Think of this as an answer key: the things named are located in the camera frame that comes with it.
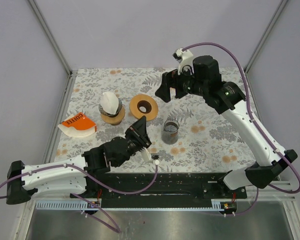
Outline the white paper coffee filter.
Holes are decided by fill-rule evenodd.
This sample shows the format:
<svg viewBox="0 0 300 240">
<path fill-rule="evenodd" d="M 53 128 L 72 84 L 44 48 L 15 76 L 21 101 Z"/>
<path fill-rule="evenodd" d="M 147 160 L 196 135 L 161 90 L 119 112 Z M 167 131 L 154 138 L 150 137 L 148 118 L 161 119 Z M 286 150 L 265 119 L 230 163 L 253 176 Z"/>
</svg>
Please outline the white paper coffee filter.
<svg viewBox="0 0 300 240">
<path fill-rule="evenodd" d="M 113 92 L 106 91 L 101 95 L 100 105 L 104 112 L 115 115 L 119 107 L 119 99 Z"/>
</svg>

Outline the orange coffee filter pack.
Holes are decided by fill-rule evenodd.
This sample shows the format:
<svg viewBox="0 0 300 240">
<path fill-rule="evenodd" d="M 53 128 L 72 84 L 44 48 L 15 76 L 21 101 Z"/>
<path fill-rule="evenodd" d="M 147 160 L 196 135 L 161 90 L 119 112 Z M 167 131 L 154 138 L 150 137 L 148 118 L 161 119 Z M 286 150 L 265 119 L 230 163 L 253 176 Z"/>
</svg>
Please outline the orange coffee filter pack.
<svg viewBox="0 0 300 240">
<path fill-rule="evenodd" d="M 86 138 L 97 131 L 96 123 L 82 112 L 70 115 L 58 125 L 58 128 L 71 138 Z"/>
</svg>

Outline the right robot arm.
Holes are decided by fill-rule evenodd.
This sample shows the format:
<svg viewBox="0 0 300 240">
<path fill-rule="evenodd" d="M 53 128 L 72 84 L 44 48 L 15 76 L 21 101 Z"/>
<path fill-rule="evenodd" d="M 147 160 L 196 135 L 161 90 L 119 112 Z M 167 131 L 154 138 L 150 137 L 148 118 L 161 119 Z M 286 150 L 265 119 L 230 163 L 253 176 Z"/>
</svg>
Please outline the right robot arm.
<svg viewBox="0 0 300 240">
<path fill-rule="evenodd" d="M 219 63 L 212 56 L 191 58 L 192 65 L 185 65 L 164 72 L 161 85 L 155 95 L 168 103 L 170 89 L 180 99 L 188 94 L 200 96 L 237 130 L 255 157 L 255 163 L 246 168 L 232 170 L 218 184 L 218 194 L 229 198 L 236 189 L 255 186 L 264 189 L 298 157 L 293 149 L 286 150 L 262 126 L 259 119 L 248 109 L 248 97 L 238 85 L 223 81 Z"/>
</svg>

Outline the grey glass carafe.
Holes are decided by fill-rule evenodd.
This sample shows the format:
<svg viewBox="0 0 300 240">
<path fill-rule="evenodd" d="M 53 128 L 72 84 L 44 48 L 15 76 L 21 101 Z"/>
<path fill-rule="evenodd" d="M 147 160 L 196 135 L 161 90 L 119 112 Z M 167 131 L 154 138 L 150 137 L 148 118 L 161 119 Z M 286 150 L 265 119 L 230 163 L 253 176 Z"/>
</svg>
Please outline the grey glass carafe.
<svg viewBox="0 0 300 240">
<path fill-rule="evenodd" d="M 178 140 L 179 123 L 173 119 L 167 119 L 163 125 L 161 139 L 165 144 L 173 145 Z"/>
</svg>

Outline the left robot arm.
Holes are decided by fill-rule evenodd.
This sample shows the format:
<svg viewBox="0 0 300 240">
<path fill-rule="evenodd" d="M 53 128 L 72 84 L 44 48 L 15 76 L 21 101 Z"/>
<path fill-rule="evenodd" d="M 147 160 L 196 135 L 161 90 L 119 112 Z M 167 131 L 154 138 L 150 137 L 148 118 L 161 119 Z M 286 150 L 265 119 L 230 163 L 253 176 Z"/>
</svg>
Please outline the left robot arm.
<svg viewBox="0 0 300 240">
<path fill-rule="evenodd" d="M 26 203 L 32 196 L 84 194 L 92 198 L 99 186 L 91 177 L 120 167 L 151 144 L 146 117 L 142 116 L 125 131 L 124 137 L 114 137 L 81 155 L 40 165 L 14 161 L 7 173 L 6 204 Z"/>
</svg>

